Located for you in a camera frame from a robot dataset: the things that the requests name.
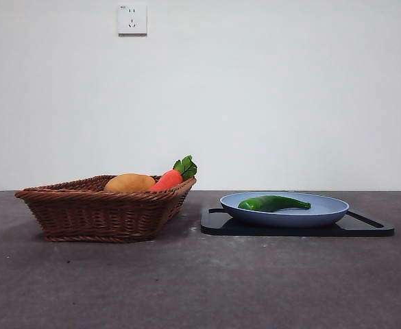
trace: green chili pepper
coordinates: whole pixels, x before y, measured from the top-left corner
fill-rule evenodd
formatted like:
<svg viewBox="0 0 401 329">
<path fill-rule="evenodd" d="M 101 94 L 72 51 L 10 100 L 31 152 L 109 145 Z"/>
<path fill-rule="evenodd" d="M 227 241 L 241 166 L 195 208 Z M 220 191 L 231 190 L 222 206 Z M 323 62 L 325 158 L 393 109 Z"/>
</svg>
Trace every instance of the green chili pepper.
<svg viewBox="0 0 401 329">
<path fill-rule="evenodd" d="M 239 208 L 246 210 L 273 212 L 285 208 L 304 208 L 309 209 L 311 204 L 302 202 L 291 197 L 281 197 L 279 195 L 263 195 L 261 197 L 251 197 L 243 200 Z"/>
</svg>

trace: carrot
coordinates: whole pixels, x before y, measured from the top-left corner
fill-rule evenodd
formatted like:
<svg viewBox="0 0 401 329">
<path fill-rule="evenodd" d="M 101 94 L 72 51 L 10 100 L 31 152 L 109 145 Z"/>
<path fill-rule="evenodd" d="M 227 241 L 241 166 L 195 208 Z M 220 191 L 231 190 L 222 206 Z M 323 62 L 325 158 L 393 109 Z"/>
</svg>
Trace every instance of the carrot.
<svg viewBox="0 0 401 329">
<path fill-rule="evenodd" d="M 167 188 L 174 187 L 183 182 L 182 175 L 178 170 L 172 169 L 168 170 L 162 176 L 160 176 L 159 181 L 148 189 L 148 191 L 162 191 Z"/>
<path fill-rule="evenodd" d="M 172 188 L 193 177 L 197 173 L 197 166 L 192 161 L 192 156 L 186 156 L 182 161 L 177 160 L 172 168 L 162 176 L 148 191 L 163 191 Z"/>
</svg>

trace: wall socket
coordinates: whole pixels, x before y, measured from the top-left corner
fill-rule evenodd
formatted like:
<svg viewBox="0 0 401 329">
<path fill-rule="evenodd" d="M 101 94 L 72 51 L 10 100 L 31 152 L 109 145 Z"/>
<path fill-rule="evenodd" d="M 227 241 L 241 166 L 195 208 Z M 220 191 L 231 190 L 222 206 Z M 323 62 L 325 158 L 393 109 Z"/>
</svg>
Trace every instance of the wall socket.
<svg viewBox="0 0 401 329">
<path fill-rule="evenodd" d="M 147 6 L 144 3 L 118 5 L 118 35 L 146 35 Z"/>
</svg>

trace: brown wicker basket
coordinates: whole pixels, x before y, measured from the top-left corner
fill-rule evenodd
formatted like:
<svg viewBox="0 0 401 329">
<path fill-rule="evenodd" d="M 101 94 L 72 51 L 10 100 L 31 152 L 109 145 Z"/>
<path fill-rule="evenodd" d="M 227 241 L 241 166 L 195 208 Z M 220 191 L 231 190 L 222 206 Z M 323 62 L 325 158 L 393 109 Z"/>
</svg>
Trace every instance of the brown wicker basket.
<svg viewBox="0 0 401 329">
<path fill-rule="evenodd" d="M 195 178 L 165 191 L 103 191 L 114 175 L 101 175 L 16 192 L 37 218 L 48 241 L 152 240 L 182 207 Z M 160 176 L 152 176 L 155 181 Z"/>
</svg>

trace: light blue plate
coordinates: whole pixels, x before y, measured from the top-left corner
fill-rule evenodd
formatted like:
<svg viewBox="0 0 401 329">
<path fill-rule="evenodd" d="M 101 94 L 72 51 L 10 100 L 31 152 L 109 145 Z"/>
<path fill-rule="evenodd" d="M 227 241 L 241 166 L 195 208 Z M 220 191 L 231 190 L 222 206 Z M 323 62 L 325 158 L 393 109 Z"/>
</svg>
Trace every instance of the light blue plate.
<svg viewBox="0 0 401 329">
<path fill-rule="evenodd" d="M 310 202 L 310 209 L 288 208 L 275 212 L 239 209 L 240 202 L 250 197 L 262 195 L 279 195 L 292 197 L 303 202 Z M 226 195 L 220 199 L 226 212 L 251 225 L 276 226 L 281 228 L 315 228 L 339 221 L 348 211 L 350 205 L 339 199 L 321 195 L 293 192 L 246 192 Z"/>
</svg>

